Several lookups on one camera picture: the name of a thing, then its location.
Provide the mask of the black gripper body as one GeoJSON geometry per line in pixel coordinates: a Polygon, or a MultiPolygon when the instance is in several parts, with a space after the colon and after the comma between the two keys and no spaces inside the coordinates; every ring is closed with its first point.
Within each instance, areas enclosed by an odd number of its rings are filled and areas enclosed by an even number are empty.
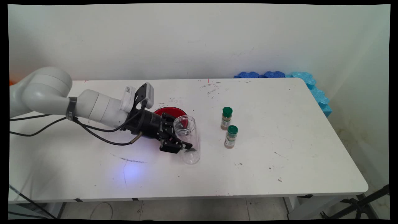
{"type": "Polygon", "coordinates": [[[124,130],[130,131],[133,135],[137,135],[139,132],[142,132],[142,136],[144,137],[164,139],[164,117],[144,110],[143,121],[141,123],[141,126],[138,126],[141,121],[141,114],[142,112],[140,112],[139,109],[132,109],[131,112],[128,114],[127,119],[130,119],[133,116],[135,117],[124,126],[124,130]]]}

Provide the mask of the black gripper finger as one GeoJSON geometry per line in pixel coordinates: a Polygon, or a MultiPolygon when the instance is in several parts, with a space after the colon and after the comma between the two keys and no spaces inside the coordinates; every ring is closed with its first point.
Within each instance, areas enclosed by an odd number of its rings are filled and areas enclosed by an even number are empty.
{"type": "Polygon", "coordinates": [[[160,118],[160,138],[176,137],[174,130],[174,121],[176,118],[168,113],[163,113],[160,118]]]}
{"type": "Polygon", "coordinates": [[[173,133],[159,133],[159,150],[177,154],[182,149],[191,149],[192,144],[184,142],[173,133]]]}

